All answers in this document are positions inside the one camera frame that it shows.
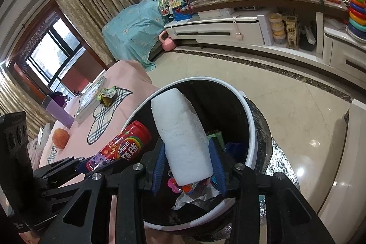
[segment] white foam block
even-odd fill
[[[190,101],[173,88],[153,98],[151,110],[177,184],[211,177],[208,140]]]

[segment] pink tablecloth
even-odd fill
[[[93,125],[94,117],[92,113],[82,122],[74,122],[69,130],[70,140],[64,150],[57,150],[54,161],[74,156],[74,157],[89,157],[95,155],[109,141],[120,133],[123,125],[132,112],[152,93],[158,90],[157,87],[151,84],[148,74],[144,71],[141,64],[137,61],[119,61],[104,73],[107,83],[105,88],[120,87],[132,92],[126,96],[118,105],[113,117],[107,126],[104,133],[92,145],[87,143],[87,136],[90,128]],[[73,98],[66,106],[65,110],[70,115],[74,115],[79,104],[79,97]],[[50,134],[50,138],[44,148],[40,166],[47,164],[47,158],[52,148],[52,135],[56,128],[66,129],[60,122],[56,122]]]

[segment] blue gripper pad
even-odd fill
[[[153,183],[151,186],[151,191],[154,193],[154,195],[156,195],[160,189],[162,175],[164,172],[165,163],[167,161],[167,157],[165,156],[165,144],[163,143],[153,171]]]
[[[216,151],[215,142],[212,138],[208,143],[208,150],[210,152],[213,174],[216,177],[217,189],[224,196],[226,194],[224,168]]]

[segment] baby toy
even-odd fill
[[[192,14],[182,14],[180,9],[187,5],[187,0],[159,0],[158,7],[163,16],[169,15],[175,21],[192,18]]]
[[[361,43],[366,43],[366,3],[365,0],[350,0],[350,18],[347,33]]]

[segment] candy wrapper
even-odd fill
[[[100,100],[100,103],[103,106],[109,107],[113,103],[116,93],[117,93],[116,86],[113,86],[109,89],[104,88],[97,95],[97,100]]]
[[[209,178],[206,181],[201,181],[198,183],[198,185],[195,186],[190,194],[187,194],[183,191],[175,201],[175,206],[173,206],[172,209],[179,210],[185,204],[191,203],[204,210],[207,210],[209,208],[206,206],[205,201],[209,200],[210,198],[214,198],[219,194],[220,192],[215,187],[213,187],[211,184],[211,178]]]

